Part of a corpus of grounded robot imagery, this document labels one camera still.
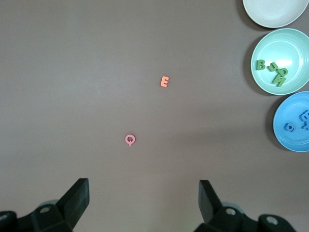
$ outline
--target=green letter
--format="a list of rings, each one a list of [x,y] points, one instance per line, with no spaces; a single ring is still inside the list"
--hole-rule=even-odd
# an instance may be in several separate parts
[[[256,61],[256,70],[263,70],[265,68],[265,60],[259,59]]]
[[[278,66],[276,65],[275,62],[272,62],[269,66],[267,66],[267,68],[268,68],[271,72],[273,72],[273,71],[275,71],[275,70],[278,68]]]
[[[280,74],[276,75],[275,79],[272,81],[272,83],[276,84],[278,83],[278,87],[281,87],[284,81],[286,80],[285,77],[281,77]]]
[[[277,73],[279,73],[282,77],[284,77],[286,74],[288,74],[287,69],[277,69]]]

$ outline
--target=screw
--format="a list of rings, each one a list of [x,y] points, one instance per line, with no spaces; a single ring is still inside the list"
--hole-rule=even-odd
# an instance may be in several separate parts
[[[268,222],[269,224],[273,224],[273,225],[278,225],[278,224],[279,224],[278,221],[277,221],[277,219],[275,219],[274,217],[271,217],[271,216],[268,216],[268,217],[266,218],[266,220],[267,220],[267,222]]]
[[[49,211],[50,207],[44,207],[40,210],[40,213],[43,214],[43,213],[47,213]]]
[[[229,214],[229,215],[232,215],[232,216],[236,215],[236,211],[232,208],[227,208],[226,213]]]
[[[7,214],[4,214],[4,215],[0,216],[0,221],[1,221],[1,220],[5,220],[7,217],[8,217]]]

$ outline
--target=blue bowl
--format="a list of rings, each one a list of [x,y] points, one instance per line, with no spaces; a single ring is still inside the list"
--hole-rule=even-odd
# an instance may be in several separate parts
[[[273,121],[278,141],[287,149],[309,151],[309,91],[303,91],[284,100]]]

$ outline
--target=gray table surface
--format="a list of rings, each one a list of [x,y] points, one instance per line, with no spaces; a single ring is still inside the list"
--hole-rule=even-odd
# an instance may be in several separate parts
[[[87,177],[75,232],[193,232],[207,179],[252,219],[308,232],[309,154],[279,144],[288,96],[250,70],[271,31],[240,0],[0,1],[0,210],[21,217]]]

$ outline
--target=white bowl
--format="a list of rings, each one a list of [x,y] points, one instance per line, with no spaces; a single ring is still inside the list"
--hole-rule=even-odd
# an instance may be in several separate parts
[[[266,28],[280,28],[294,22],[309,0],[243,0],[248,16]]]

